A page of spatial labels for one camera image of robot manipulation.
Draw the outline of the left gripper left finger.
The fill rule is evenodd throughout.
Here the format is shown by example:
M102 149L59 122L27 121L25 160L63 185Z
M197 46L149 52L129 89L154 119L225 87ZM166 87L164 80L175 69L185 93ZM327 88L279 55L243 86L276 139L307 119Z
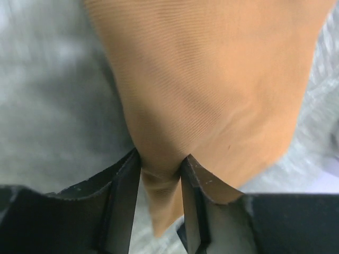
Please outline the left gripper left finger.
M1 186L1 253L128 253L139 177L132 150L59 193Z

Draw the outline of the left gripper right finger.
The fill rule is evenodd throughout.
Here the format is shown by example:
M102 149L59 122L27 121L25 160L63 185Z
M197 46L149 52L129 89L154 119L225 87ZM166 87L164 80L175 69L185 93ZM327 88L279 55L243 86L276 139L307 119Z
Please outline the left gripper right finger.
M188 156L180 167L188 253L338 253L338 194L245 194Z

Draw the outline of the tan ribbed tank top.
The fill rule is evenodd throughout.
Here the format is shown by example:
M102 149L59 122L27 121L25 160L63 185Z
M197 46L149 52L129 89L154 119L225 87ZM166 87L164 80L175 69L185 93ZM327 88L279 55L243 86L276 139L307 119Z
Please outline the tan ribbed tank top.
M194 158L238 187L288 149L334 1L85 1L142 161L155 236Z

